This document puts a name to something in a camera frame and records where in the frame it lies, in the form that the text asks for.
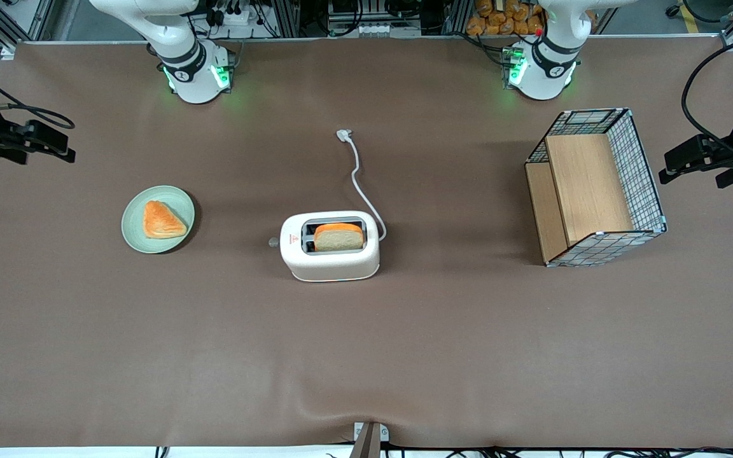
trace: wire mesh basket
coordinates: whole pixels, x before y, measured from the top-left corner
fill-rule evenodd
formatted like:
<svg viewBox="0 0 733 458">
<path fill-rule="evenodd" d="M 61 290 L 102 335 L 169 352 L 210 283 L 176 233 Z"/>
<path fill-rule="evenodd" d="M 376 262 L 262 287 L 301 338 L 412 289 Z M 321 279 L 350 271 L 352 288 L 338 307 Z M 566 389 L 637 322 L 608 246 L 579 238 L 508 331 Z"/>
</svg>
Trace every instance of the wire mesh basket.
<svg viewBox="0 0 733 458">
<path fill-rule="evenodd" d="M 546 266 L 598 266 L 666 232 L 652 170 L 628 108 L 567 111 L 559 114 L 526 164 L 549 162 L 546 138 L 551 135 L 606 134 L 620 186 L 624 192 L 632 231 L 594 232 L 546 260 Z"/>
</svg>

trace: green led light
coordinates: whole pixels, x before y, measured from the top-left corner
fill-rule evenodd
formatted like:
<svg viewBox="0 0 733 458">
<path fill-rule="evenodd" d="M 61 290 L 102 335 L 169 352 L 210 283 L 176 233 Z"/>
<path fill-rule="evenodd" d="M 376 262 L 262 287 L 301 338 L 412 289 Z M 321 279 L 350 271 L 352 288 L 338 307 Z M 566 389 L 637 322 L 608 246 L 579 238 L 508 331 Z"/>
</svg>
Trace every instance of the green led light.
<svg viewBox="0 0 733 458">
<path fill-rule="evenodd" d="M 573 79 L 573 70 L 576 69 L 576 63 L 573 62 L 573 65 L 570 67 L 570 70 L 568 70 L 568 78 L 564 80 L 564 86 L 567 86 L 570 84 L 570 80 Z"/>
<path fill-rule="evenodd" d="M 223 67 L 217 68 L 212 65 L 211 72 L 213 73 L 216 84 L 218 84 L 219 87 L 228 87 L 230 78 L 228 78 L 228 71 L 226 69 Z"/>
<path fill-rule="evenodd" d="M 511 84 L 519 84 L 522 82 L 522 75 L 527 70 L 527 60 L 521 59 L 517 65 L 511 69 Z"/>
<path fill-rule="evenodd" d="M 166 67 L 163 67 L 163 73 L 165 73 L 166 79 L 169 80 L 169 87 L 171 87 L 171 90 L 175 90 L 174 89 L 174 81 L 172 81 L 171 74 L 169 73 L 169 70 L 166 69 Z"/>
</svg>

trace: bread slice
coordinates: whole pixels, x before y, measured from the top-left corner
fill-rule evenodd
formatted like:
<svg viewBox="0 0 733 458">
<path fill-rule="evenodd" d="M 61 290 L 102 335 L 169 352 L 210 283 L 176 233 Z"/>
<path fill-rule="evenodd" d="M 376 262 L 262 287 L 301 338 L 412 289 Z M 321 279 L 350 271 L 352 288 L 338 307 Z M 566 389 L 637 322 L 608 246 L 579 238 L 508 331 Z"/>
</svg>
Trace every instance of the bread slice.
<svg viewBox="0 0 733 458">
<path fill-rule="evenodd" d="M 166 204 L 149 200 L 143 209 L 143 233 L 151 239 L 172 239 L 186 235 L 186 225 Z"/>
<path fill-rule="evenodd" d="M 364 233 L 361 227 L 349 223 L 322 224 L 313 235 L 316 251 L 344 251 L 361 249 Z"/>
</svg>

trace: toast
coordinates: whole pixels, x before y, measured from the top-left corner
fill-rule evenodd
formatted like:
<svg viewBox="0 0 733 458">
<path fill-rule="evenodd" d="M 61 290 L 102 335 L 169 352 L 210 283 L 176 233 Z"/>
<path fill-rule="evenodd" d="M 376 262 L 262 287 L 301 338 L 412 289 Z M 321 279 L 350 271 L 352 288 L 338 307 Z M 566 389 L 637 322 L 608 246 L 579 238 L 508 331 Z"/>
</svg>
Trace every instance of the toast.
<svg viewBox="0 0 733 458">
<path fill-rule="evenodd" d="M 313 244 L 316 251 L 361 249 L 364 244 L 364 233 L 361 227 L 354 224 L 323 224 L 316 228 Z"/>
</svg>

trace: yellow floor stripe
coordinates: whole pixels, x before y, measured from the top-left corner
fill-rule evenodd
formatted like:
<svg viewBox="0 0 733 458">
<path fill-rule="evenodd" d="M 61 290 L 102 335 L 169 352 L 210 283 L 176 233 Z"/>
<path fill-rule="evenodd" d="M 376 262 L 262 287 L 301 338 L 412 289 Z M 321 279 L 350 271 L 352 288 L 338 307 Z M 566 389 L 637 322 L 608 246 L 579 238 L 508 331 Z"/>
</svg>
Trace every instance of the yellow floor stripe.
<svg viewBox="0 0 733 458">
<path fill-rule="evenodd" d="M 680 6 L 680 15 L 683 17 L 683 23 L 686 24 L 687 32 L 689 32 L 689 34 L 697 34 L 700 32 L 700 30 L 697 29 L 695 18 L 692 17 L 692 13 L 689 12 L 689 8 L 686 8 L 686 6 L 683 5 L 683 2 L 678 2 L 678 6 Z"/>
</svg>

